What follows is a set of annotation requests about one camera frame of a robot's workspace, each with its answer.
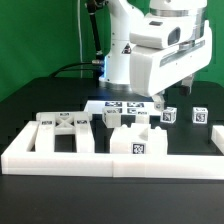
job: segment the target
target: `black cable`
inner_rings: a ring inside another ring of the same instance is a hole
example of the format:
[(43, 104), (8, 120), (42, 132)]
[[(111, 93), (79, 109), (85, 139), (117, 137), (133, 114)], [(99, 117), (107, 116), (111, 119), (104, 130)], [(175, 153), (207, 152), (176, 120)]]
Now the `black cable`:
[(80, 66), (80, 65), (92, 65), (92, 62), (79, 62), (79, 63), (73, 63), (73, 64), (65, 65), (65, 66), (59, 68), (58, 70), (52, 72), (49, 75), (49, 77), (54, 78), (58, 73), (60, 73), (63, 70), (65, 70), (67, 68), (72, 68), (72, 67), (75, 67), (75, 66)]
[(61, 72), (72, 72), (72, 71), (92, 71), (92, 72), (94, 72), (94, 71), (101, 71), (101, 69), (92, 69), (92, 68), (63, 69), (63, 70), (59, 71), (59, 72), (57, 73), (57, 75), (58, 75), (59, 73), (61, 73)]
[(92, 25), (92, 32), (93, 32), (93, 38), (96, 48), (96, 59), (104, 60), (104, 55), (101, 49), (100, 45), (100, 38), (99, 38), (99, 32), (96, 22), (96, 11), (103, 8), (104, 0), (98, 0), (97, 2), (95, 0), (88, 0), (86, 3), (86, 8), (89, 13), (90, 22)]

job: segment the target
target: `green backdrop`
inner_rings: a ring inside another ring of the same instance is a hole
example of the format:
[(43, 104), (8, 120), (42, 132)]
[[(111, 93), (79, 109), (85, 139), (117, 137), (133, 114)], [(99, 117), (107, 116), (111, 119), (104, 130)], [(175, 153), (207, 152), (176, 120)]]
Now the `green backdrop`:
[[(149, 0), (130, 0), (148, 12)], [(80, 61), (77, 0), (0, 0), (0, 101), (36, 77)], [(207, 17), (213, 31), (213, 57), (198, 72), (198, 80), (224, 85), (223, 0), (208, 0)], [(81, 0), (83, 60), (94, 58), (92, 30)], [(97, 12), (104, 53), (110, 48), (108, 9)]]

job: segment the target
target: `white cable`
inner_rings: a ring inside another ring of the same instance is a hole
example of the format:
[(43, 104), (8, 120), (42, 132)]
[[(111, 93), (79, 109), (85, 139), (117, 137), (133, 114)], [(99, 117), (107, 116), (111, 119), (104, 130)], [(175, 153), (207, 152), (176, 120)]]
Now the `white cable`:
[(80, 16), (80, 0), (77, 1), (77, 17), (78, 17), (78, 30), (79, 30), (80, 61), (83, 62), (82, 30), (81, 30), (81, 16)]

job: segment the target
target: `white cube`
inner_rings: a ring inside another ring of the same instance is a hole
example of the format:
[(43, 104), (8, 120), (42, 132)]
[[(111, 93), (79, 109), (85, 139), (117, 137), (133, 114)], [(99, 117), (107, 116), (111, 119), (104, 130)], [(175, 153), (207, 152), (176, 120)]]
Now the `white cube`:
[(208, 121), (207, 108), (193, 107), (192, 120), (193, 120), (193, 123), (196, 123), (196, 124), (207, 124), (207, 121)]
[(121, 127), (122, 108), (104, 107), (102, 119), (107, 128)]
[(160, 127), (149, 129), (148, 131), (148, 151), (147, 154), (153, 156), (166, 156), (168, 149), (167, 130)]
[(137, 108), (135, 115), (135, 123), (149, 124), (150, 123), (149, 112), (144, 108)]
[(111, 154), (145, 154), (148, 145), (149, 124), (132, 124), (114, 129), (110, 139)]
[(163, 123), (174, 123), (177, 117), (177, 108), (167, 107), (161, 114), (160, 121)]

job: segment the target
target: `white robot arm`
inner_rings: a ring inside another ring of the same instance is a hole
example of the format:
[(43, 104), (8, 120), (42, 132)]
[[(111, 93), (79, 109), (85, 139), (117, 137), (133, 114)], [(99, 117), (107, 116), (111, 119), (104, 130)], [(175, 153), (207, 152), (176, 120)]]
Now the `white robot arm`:
[(131, 88), (158, 101), (157, 109), (163, 110), (161, 92), (181, 80), (190, 89), (193, 74), (211, 60), (206, 6), (207, 0), (151, 0), (150, 13), (131, 31), (137, 45), (130, 57)]
[(105, 73), (100, 86), (117, 90), (130, 89), (129, 61), (132, 48), (130, 31), (132, 25), (144, 18), (144, 14), (127, 0), (107, 0), (111, 19), (111, 48), (105, 57)]

